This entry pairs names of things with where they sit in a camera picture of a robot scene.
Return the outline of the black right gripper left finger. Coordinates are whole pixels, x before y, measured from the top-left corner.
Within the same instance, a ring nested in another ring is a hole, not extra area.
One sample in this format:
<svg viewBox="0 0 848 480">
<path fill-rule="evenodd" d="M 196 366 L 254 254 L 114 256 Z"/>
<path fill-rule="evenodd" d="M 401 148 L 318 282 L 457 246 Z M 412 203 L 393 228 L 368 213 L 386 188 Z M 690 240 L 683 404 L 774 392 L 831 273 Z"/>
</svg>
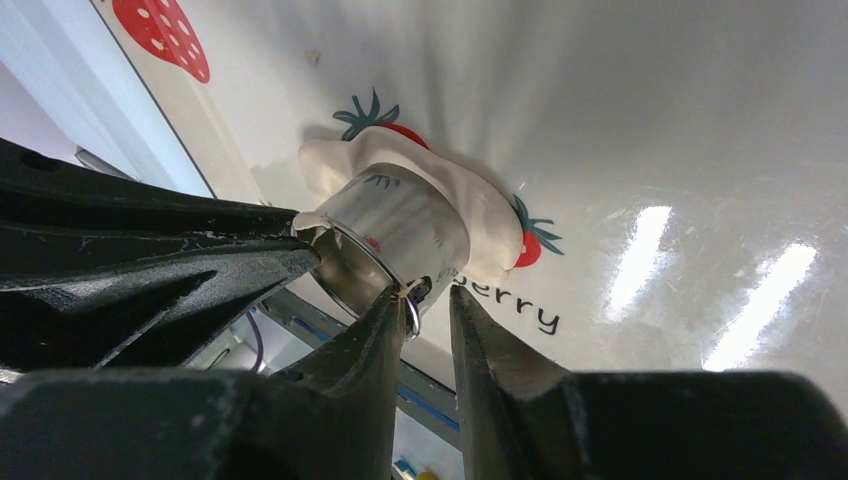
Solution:
<svg viewBox="0 0 848 480">
<path fill-rule="evenodd" d="M 58 370 L 1 392 L 5 479 L 386 479 L 388 449 L 297 446 L 271 422 L 271 375 Z"/>
</svg>

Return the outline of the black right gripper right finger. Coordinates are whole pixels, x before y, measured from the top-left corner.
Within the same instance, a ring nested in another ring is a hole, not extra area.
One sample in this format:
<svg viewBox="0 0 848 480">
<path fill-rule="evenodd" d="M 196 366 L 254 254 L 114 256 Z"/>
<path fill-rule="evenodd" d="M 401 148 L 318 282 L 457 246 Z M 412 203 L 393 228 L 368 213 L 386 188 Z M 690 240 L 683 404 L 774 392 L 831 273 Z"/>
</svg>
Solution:
<svg viewBox="0 0 848 480">
<path fill-rule="evenodd" d="M 573 372 L 450 291 L 469 479 L 843 479 L 847 426 L 779 371 Z"/>
</svg>

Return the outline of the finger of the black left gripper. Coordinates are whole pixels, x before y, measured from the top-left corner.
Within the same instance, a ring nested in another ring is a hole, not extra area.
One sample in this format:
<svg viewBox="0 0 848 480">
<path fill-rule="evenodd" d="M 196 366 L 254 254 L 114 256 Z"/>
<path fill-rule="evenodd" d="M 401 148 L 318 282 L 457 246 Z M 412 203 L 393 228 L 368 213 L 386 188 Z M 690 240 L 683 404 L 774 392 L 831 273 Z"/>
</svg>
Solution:
<svg viewBox="0 0 848 480">
<path fill-rule="evenodd" d="M 1 275 L 1 367 L 180 366 L 318 263 L 286 238 L 31 261 Z"/>
<path fill-rule="evenodd" d="M 225 288 L 299 276 L 294 211 L 178 193 L 1 142 L 1 285 L 38 288 L 151 271 Z"/>
</svg>

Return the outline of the strawberry print rectangular tray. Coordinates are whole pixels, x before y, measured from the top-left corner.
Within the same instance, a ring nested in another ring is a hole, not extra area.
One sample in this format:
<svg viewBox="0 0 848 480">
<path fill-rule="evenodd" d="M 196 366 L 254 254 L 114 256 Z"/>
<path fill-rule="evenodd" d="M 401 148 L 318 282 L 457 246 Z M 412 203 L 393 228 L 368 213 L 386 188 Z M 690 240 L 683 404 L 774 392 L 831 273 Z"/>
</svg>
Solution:
<svg viewBox="0 0 848 480">
<path fill-rule="evenodd" d="M 578 370 L 775 369 L 847 402 L 843 1 L 97 1 L 219 197 L 310 210 L 298 150 L 382 130 L 494 184 L 459 276 Z"/>
</svg>

